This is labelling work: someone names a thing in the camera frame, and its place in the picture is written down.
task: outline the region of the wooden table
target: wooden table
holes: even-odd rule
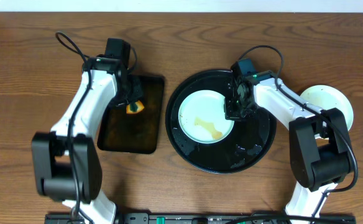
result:
[[[288,132],[254,167],[231,175],[200,171],[171,146],[164,121],[168,99],[190,75],[229,68],[254,45],[279,48],[282,79],[294,91],[311,85],[341,90],[354,108],[350,132],[360,177],[351,191],[331,194],[323,212],[353,213],[363,223],[363,14],[0,13],[0,223],[43,223],[47,211],[68,211],[35,189],[30,140],[49,131],[79,87],[81,58],[54,38],[65,31],[88,55],[106,39],[130,42],[140,73],[165,76],[158,148],[152,155],[98,150],[102,188],[123,212],[250,213],[281,210],[295,182]],[[276,71],[278,56],[257,50],[259,70]],[[339,187],[351,181],[346,178]]]

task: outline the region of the white wall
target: white wall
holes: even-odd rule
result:
[[[27,12],[363,12],[363,0],[0,0]]]

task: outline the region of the black round tray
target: black round tray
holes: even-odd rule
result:
[[[276,119],[263,108],[246,121],[235,121],[231,133],[216,143],[198,143],[183,132],[178,121],[183,100],[199,90],[213,90],[227,97],[231,80],[230,70],[197,73],[180,84],[168,102],[165,125],[172,146],[191,165],[207,172],[227,174],[253,166],[267,153],[275,136]]]

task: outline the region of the white arm segment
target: white arm segment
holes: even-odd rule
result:
[[[96,137],[96,131],[101,117],[110,102],[117,93],[116,79],[114,75],[106,71],[91,70],[92,87],[79,108],[75,121],[72,136],[85,134],[89,137]],[[52,127],[50,131],[55,131],[57,136],[67,136],[68,121],[72,112],[81,99],[88,84],[88,72],[82,74],[82,81],[79,90],[72,100],[63,117]]]
[[[278,79],[278,84],[282,86],[282,90],[287,92],[290,96],[297,99],[303,104],[307,104],[311,109],[320,113],[322,108],[309,104],[303,98],[286,87],[281,79]],[[260,107],[268,110],[274,115],[287,129],[289,129],[289,122],[296,120],[297,118],[309,118],[314,114],[303,110],[301,106],[294,103],[287,98],[283,93],[277,90],[274,83],[274,78],[269,78],[261,81],[254,86],[255,102]]]
[[[320,187],[315,192],[310,192],[309,189],[302,187],[299,182],[296,182],[295,190],[293,191],[292,199],[285,207],[285,212],[287,215],[301,215],[306,217],[311,217],[317,207],[317,204],[321,200],[323,192],[325,190],[335,189],[338,184],[332,183],[327,184]],[[321,204],[317,214],[315,215],[317,218],[319,217],[319,211],[323,207],[326,198]],[[292,224],[308,224],[306,221],[297,221],[291,220]]]
[[[67,207],[74,207],[74,200],[65,200],[63,205]],[[102,190],[96,199],[92,200],[89,204],[81,203],[81,210],[91,218],[94,223],[100,224],[113,224],[116,214],[116,205],[114,202],[108,200]]]

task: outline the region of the white plate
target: white plate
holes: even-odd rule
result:
[[[192,140],[211,144],[224,139],[234,121],[226,120],[224,96],[212,90],[200,90],[187,96],[180,105],[179,124]]]
[[[326,85],[316,85],[305,90],[300,96],[307,102],[325,110],[337,108],[342,111],[347,129],[350,130],[354,119],[353,108],[347,97],[339,90]]]

